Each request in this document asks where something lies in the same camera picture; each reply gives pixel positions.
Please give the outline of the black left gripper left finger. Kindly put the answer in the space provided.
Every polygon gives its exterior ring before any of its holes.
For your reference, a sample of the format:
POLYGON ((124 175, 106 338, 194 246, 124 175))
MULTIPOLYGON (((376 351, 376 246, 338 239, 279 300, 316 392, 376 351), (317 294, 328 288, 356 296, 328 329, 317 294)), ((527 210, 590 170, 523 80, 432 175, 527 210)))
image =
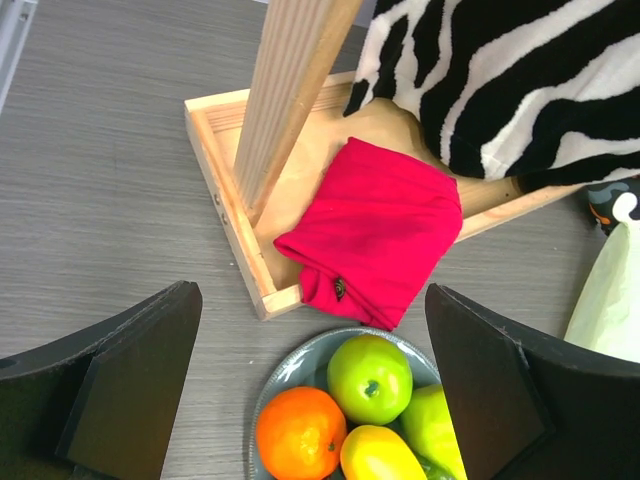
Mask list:
POLYGON ((180 281, 1 361, 4 479, 158 479, 202 295, 180 281))

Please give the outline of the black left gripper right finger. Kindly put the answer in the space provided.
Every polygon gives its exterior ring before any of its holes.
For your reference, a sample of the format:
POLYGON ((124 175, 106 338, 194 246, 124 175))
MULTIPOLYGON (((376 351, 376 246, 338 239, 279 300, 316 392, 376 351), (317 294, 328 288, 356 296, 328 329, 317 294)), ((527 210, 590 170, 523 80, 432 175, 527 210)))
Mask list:
POLYGON ((425 316, 468 478, 638 478, 638 364, 437 284, 425 316))

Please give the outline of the pale green plastic bag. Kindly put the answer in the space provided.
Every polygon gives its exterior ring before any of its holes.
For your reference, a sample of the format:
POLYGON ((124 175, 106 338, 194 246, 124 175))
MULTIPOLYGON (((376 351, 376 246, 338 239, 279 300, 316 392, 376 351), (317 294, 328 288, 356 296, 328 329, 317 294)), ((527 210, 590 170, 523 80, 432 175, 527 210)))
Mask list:
POLYGON ((639 361, 639 227, 621 223, 604 243, 573 310, 564 340, 639 361))

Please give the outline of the yellow mango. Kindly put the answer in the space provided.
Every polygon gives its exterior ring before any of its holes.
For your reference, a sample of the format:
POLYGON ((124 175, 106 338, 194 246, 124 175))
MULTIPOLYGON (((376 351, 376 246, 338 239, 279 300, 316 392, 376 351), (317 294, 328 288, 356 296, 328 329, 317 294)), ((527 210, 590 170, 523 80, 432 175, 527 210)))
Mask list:
POLYGON ((347 480, 418 480, 426 474, 404 440, 384 426, 361 425, 343 442, 340 465, 347 480))

